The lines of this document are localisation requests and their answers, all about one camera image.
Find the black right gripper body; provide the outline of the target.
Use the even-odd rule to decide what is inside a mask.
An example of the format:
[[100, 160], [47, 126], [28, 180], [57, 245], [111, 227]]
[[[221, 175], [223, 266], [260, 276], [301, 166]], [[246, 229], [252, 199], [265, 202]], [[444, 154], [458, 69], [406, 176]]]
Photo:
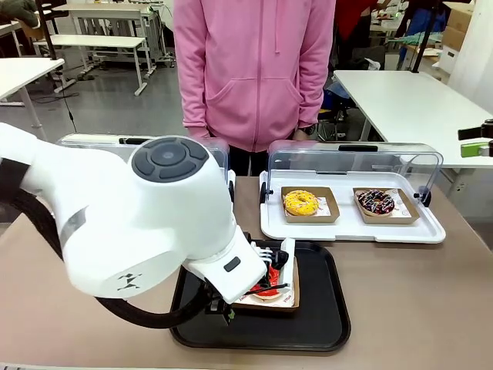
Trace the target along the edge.
[[481, 146], [481, 155], [493, 155], [493, 119], [485, 120], [481, 125], [481, 137], [489, 139], [488, 143]]

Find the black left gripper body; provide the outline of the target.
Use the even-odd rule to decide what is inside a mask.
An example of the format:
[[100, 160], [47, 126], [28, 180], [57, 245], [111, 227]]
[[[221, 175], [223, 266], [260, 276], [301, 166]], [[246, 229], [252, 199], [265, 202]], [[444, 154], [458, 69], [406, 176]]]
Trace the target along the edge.
[[210, 299], [205, 307], [206, 314], [229, 314], [231, 312], [231, 305], [223, 300], [223, 296], [210, 282], [205, 283], [205, 289]]

